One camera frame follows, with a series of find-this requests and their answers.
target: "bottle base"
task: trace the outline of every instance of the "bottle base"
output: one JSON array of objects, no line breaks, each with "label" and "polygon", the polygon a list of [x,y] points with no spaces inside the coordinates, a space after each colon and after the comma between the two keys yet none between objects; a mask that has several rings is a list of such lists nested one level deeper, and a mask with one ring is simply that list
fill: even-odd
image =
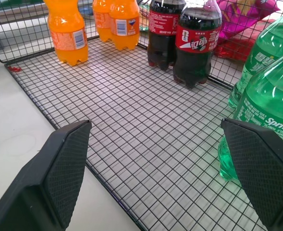
[{"label": "bottle base", "polygon": [[236,109],[239,101],[241,100],[241,97],[242,94],[238,91],[237,86],[235,85],[229,96],[229,107],[232,109]]},{"label": "bottle base", "polygon": [[226,171],[223,170],[222,166],[220,168],[219,174],[225,181],[232,181],[232,180],[234,180],[233,177],[231,177]]},{"label": "bottle base", "polygon": [[149,66],[151,66],[151,67],[158,66],[162,71],[167,71],[168,68],[169,68],[169,64],[166,63],[166,62],[162,62],[162,63],[158,64],[158,63],[153,62],[153,61],[151,61],[150,59],[148,59],[148,64],[149,64]]},{"label": "bottle base", "polygon": [[118,36],[118,35],[112,35],[112,41],[114,42],[116,49],[119,51],[124,50],[125,48],[128,48],[128,50],[133,50],[139,40],[139,34],[137,35],[130,35],[130,36]]},{"label": "bottle base", "polygon": [[97,30],[98,30],[99,39],[102,42],[107,42],[109,39],[111,40],[111,30],[110,29],[97,28]]},{"label": "bottle base", "polygon": [[[177,83],[177,84],[180,84],[180,83],[184,83],[185,84],[185,87],[188,88],[188,89],[192,89],[195,87],[196,84],[189,84],[187,82],[185,82],[184,80],[181,80],[179,77],[177,77],[176,75],[173,75],[173,79],[174,81]],[[205,78],[201,81],[199,81],[198,83],[199,84],[205,84],[207,82],[208,78]]]},{"label": "bottle base", "polygon": [[86,62],[88,60],[88,46],[75,51],[60,51],[55,50],[58,59],[63,63],[68,63],[71,66],[75,66],[78,62]]}]

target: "orange bottle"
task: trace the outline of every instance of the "orange bottle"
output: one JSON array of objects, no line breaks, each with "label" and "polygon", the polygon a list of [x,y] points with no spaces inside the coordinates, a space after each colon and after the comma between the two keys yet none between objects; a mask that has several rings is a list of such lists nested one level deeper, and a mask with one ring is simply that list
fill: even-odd
[{"label": "orange bottle", "polygon": [[60,61],[74,66],[88,60],[84,19],[78,0],[44,0],[49,9],[49,29]]},{"label": "orange bottle", "polygon": [[111,0],[94,0],[92,7],[99,38],[103,42],[106,42],[108,39],[111,39],[109,17],[109,12],[111,11]]},{"label": "orange bottle", "polygon": [[134,49],[139,40],[139,7],[136,0],[113,0],[110,17],[116,48]]}]

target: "plastic bottle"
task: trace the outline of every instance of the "plastic bottle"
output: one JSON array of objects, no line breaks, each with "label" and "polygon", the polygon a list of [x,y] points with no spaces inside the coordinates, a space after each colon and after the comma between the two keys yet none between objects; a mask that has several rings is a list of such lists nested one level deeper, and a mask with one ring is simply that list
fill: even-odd
[{"label": "plastic bottle", "polygon": [[94,0],[92,3],[95,24],[99,38],[106,42],[111,39],[110,16],[111,0]]},{"label": "plastic bottle", "polygon": [[176,59],[175,35],[184,0],[152,0],[149,15],[148,63],[167,70]]},{"label": "plastic bottle", "polygon": [[282,56],[283,16],[260,33],[247,58],[242,77],[230,94],[229,106],[236,108],[251,77]]},{"label": "plastic bottle", "polygon": [[186,2],[176,32],[173,68],[176,82],[184,82],[188,88],[206,82],[221,25],[222,16],[216,0]]},{"label": "plastic bottle", "polygon": [[78,0],[44,0],[49,9],[49,29],[60,61],[74,66],[88,60],[84,20]]},{"label": "plastic bottle", "polygon": [[112,41],[118,50],[135,48],[139,40],[139,7],[136,0],[114,0],[111,4]]},{"label": "plastic bottle", "polygon": [[[283,57],[252,77],[234,119],[268,127],[283,139]],[[218,157],[221,176],[237,179],[225,137],[218,147]]]}]

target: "sprite bottle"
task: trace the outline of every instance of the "sprite bottle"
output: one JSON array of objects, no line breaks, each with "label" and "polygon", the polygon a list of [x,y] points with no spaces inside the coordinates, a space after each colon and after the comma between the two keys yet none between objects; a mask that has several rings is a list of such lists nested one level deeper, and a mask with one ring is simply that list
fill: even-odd
[{"label": "sprite bottle", "polygon": [[[270,128],[283,139],[283,57],[252,77],[233,118]],[[225,137],[218,157],[220,175],[225,180],[237,180]]]},{"label": "sprite bottle", "polygon": [[259,35],[245,63],[242,77],[235,84],[229,106],[236,108],[244,89],[253,75],[283,56],[283,16]]}]

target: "dark soda bottle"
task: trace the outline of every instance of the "dark soda bottle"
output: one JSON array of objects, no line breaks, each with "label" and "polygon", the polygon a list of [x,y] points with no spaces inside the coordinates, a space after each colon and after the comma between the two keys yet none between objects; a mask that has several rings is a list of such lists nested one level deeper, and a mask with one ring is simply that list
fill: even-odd
[{"label": "dark soda bottle", "polygon": [[149,16],[148,63],[167,70],[176,59],[175,35],[184,0],[152,0]]},{"label": "dark soda bottle", "polygon": [[177,59],[173,68],[176,82],[193,88],[205,83],[211,70],[213,50],[222,24],[216,0],[187,3],[182,11],[176,35]]}]

